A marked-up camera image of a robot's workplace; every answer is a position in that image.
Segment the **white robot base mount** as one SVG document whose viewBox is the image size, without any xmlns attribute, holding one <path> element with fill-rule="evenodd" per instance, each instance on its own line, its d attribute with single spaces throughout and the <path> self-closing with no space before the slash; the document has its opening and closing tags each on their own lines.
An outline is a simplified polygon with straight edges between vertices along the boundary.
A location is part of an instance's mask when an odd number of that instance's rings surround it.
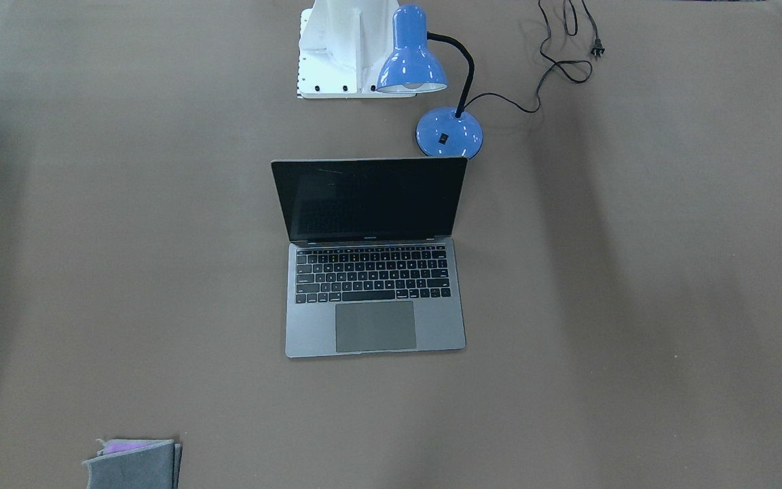
<svg viewBox="0 0 782 489">
<path fill-rule="evenodd" d="M 393 50 L 397 1 L 316 1 L 301 13 L 296 94 L 304 99 L 410 97 L 378 92 Z"/>
</svg>

